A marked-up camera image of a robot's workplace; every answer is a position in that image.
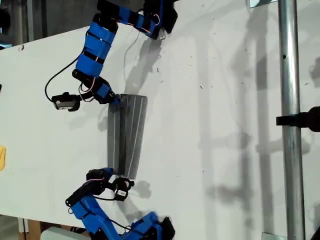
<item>white table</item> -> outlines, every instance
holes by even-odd
[[[136,187],[101,202],[122,224],[170,216],[177,240],[285,236],[278,6],[183,0],[162,42],[121,25],[102,76],[116,93],[148,97]],[[298,1],[301,109],[320,104],[320,0]],[[57,111],[47,80],[81,51],[87,28],[0,51],[0,214],[82,226],[65,199],[107,164],[107,106]],[[70,67],[50,96],[77,93]],[[307,239],[319,225],[320,135],[302,130]]]

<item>floor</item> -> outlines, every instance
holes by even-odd
[[[119,6],[138,11],[144,0],[109,0]],[[88,26],[97,13],[98,0],[46,0],[48,36]]]
[[[0,239],[18,240],[18,219],[0,215]]]
[[[86,27],[98,12],[98,1],[0,0],[0,8],[10,15],[10,27],[0,29],[0,45],[16,46]],[[145,2],[144,0],[109,1],[135,12],[141,9]]]

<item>black bracket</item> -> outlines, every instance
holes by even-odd
[[[320,132],[320,106],[315,106],[308,112],[299,112],[289,116],[278,116],[277,126],[309,128],[313,132]]]

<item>metal frame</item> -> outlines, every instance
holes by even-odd
[[[282,115],[300,112],[297,0],[279,0]],[[288,240],[305,240],[301,129],[282,127]]]

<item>electrical wire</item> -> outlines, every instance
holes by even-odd
[[[132,228],[128,228],[128,227],[126,227],[126,226],[123,226],[123,225],[117,223],[116,221],[114,221],[114,220],[112,220],[112,219],[110,219],[110,218],[108,218],[108,220],[111,221],[111,222],[113,222],[114,224],[118,225],[120,228],[123,228],[123,229],[125,229],[125,230],[128,230],[129,232],[135,232],[135,233],[140,234],[140,235],[143,236],[143,237],[147,237],[144,233],[142,233],[142,232],[140,232],[140,231],[133,230]]]
[[[103,180],[103,178],[89,179],[89,180],[85,181],[84,184],[82,184],[82,186],[85,185],[85,184],[88,183],[88,182],[102,181],[102,180]]]
[[[115,201],[116,199],[115,198],[102,198],[102,197],[99,197],[99,196],[93,196],[95,199],[99,199],[99,200],[103,200],[103,201]]]
[[[85,99],[82,97],[82,94],[81,94],[81,92],[80,92],[81,87],[82,87],[82,83],[79,85],[79,88],[78,88],[78,92],[79,92],[79,95],[80,95],[80,98],[82,99],[82,101],[84,101],[84,102],[86,102],[86,103],[92,102],[92,101],[95,99],[95,97],[92,96],[92,98],[91,98],[90,100],[85,100]]]
[[[46,98],[52,102],[52,100],[50,99],[50,97],[48,96],[48,92],[47,92],[47,88],[48,88],[48,85],[49,83],[56,77],[58,76],[59,74],[61,74],[64,70],[66,70],[67,68],[69,68],[72,64],[74,64],[77,60],[78,60],[79,56],[76,57],[75,60],[73,60],[72,62],[70,62],[67,66],[65,66],[63,69],[61,69],[60,71],[58,71],[55,75],[53,75],[53,77],[51,77],[49,79],[49,81],[46,83],[45,87],[44,87],[44,93],[45,93],[45,96]]]
[[[91,85],[91,87],[90,87],[88,90],[83,90],[83,89],[82,89],[83,83],[81,83],[81,91],[84,92],[85,94],[88,93],[88,92],[90,92],[90,91],[92,90],[92,88],[94,87],[94,85],[95,85],[95,81],[96,81],[96,78],[94,77],[94,78],[93,78],[93,81],[92,81],[92,85]]]
[[[159,25],[159,23],[160,23],[160,17],[159,17],[159,15],[158,14],[153,14],[153,16],[157,16],[158,17],[158,23],[156,24],[156,26],[158,26]]]
[[[96,196],[93,196],[93,197],[96,198],[96,199],[107,200],[107,199],[104,199],[104,198],[101,198],[101,197],[96,197]],[[87,208],[82,204],[81,201],[80,201],[80,203],[81,203],[81,205],[84,207],[84,209],[86,209],[86,211],[87,211],[89,214],[95,215],[92,211],[90,211],[89,209],[87,209]],[[73,212],[70,212],[70,208],[71,208],[71,207],[69,207],[69,209],[68,209],[68,213],[69,213],[69,214],[73,214]],[[140,234],[140,235],[143,236],[143,237],[147,237],[147,235],[145,235],[144,233],[142,233],[142,232],[140,232],[140,231],[131,229],[131,227],[129,228],[129,227],[127,227],[127,226],[123,226],[123,225],[121,225],[120,223],[116,222],[115,220],[110,219],[109,217],[106,217],[106,218],[107,218],[110,222],[113,222],[114,224],[118,225],[119,227],[121,227],[121,228],[123,228],[123,229],[125,229],[125,230],[128,230],[129,232],[135,232],[135,233]]]

